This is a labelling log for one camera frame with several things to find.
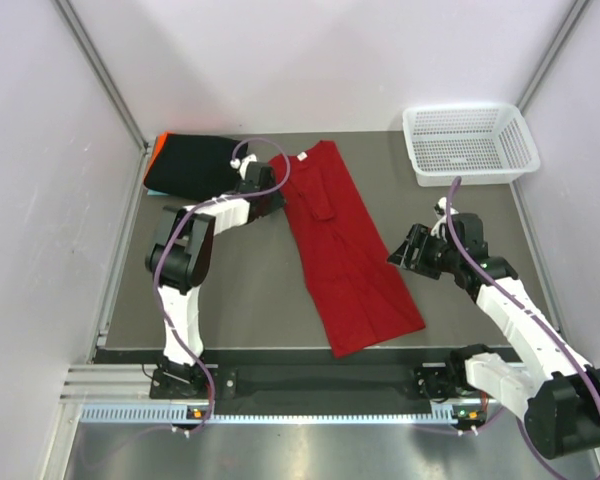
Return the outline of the red t shirt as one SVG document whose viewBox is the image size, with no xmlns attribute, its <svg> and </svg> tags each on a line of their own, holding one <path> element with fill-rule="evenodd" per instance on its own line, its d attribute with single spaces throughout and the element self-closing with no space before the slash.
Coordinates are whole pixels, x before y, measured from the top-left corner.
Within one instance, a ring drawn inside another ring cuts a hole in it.
<svg viewBox="0 0 600 480">
<path fill-rule="evenodd" d="M 337 357 L 424 329 L 336 144 L 270 160 L 307 290 Z"/>
</svg>

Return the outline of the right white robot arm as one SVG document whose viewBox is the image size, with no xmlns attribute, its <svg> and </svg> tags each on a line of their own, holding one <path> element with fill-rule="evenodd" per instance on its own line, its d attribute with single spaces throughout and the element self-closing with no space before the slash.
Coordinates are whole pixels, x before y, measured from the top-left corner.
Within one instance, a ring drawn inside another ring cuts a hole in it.
<svg viewBox="0 0 600 480">
<path fill-rule="evenodd" d="M 452 212 L 432 228 L 413 225 L 388 261 L 434 280 L 452 275 L 524 365 L 510 366 L 485 345 L 457 349 L 446 372 L 454 393 L 496 399 L 546 459 L 600 447 L 600 368 L 558 337 L 509 262 L 490 255 L 478 215 Z"/>
</svg>

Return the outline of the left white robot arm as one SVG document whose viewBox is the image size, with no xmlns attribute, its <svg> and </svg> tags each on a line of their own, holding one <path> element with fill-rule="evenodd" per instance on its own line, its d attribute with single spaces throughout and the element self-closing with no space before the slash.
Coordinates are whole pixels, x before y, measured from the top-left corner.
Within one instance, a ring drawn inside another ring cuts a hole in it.
<svg viewBox="0 0 600 480">
<path fill-rule="evenodd" d="M 163 209 L 145 257 L 165 325 L 165 346 L 152 373 L 152 399 L 193 399 L 207 391 L 199 295 L 214 239 L 285 204 L 271 166 L 250 155 L 234 160 L 232 167 L 239 172 L 235 190 L 197 205 Z"/>
</svg>

